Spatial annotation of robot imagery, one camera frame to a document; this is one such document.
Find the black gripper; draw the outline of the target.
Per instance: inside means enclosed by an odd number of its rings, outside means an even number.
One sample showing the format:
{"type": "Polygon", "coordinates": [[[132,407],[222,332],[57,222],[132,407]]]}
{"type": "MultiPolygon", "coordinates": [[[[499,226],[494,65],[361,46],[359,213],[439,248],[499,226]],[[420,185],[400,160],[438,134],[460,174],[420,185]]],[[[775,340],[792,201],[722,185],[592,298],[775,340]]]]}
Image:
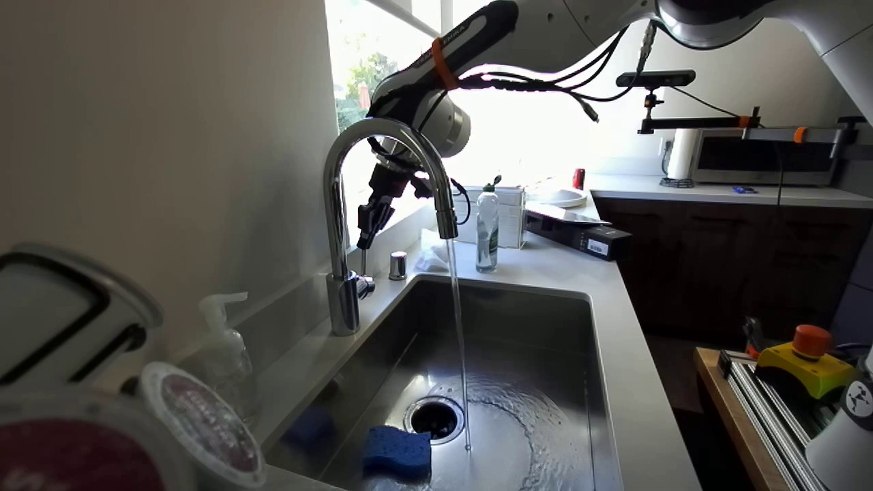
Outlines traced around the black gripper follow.
{"type": "Polygon", "coordinates": [[[435,194],[432,181],[424,171],[424,163],[400,141],[368,137],[368,148],[376,155],[376,166],[371,171],[368,204],[359,204],[359,248],[368,252],[375,237],[394,218],[394,201],[416,189],[417,198],[428,198],[435,194]]]}

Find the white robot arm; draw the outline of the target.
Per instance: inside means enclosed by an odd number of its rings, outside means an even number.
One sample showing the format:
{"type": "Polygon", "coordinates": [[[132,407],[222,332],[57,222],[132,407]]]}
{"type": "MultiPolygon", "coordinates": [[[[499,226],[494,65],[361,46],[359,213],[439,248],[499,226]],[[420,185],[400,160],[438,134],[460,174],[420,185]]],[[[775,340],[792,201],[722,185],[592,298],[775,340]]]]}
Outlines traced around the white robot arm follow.
{"type": "Polygon", "coordinates": [[[604,40],[619,40],[638,18],[649,18],[689,48],[722,48],[746,37],[762,18],[784,18],[813,44],[858,108],[873,118],[873,0],[491,0],[391,74],[366,111],[371,134],[394,137],[413,152],[413,160],[389,155],[401,178],[413,170],[428,171],[446,237],[456,237],[460,223],[450,215],[447,183],[439,181],[442,160],[427,157],[420,148],[446,145],[446,137],[427,126],[450,91],[491,87],[491,78],[468,78],[468,70],[524,69],[535,70],[535,78],[507,82],[511,91],[561,91],[563,69],[604,40]]]}

